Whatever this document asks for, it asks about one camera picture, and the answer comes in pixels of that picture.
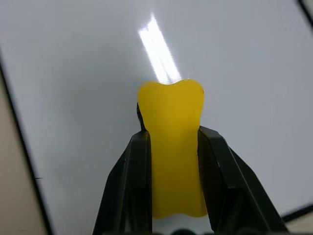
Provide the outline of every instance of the yellow plastic specimen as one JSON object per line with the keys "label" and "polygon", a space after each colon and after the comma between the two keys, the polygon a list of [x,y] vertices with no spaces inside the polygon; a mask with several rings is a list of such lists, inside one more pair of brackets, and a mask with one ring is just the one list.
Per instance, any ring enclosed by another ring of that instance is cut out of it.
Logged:
{"label": "yellow plastic specimen", "polygon": [[147,82],[139,91],[139,108],[151,137],[154,218],[207,214],[197,156],[203,100],[203,89],[194,80]]}

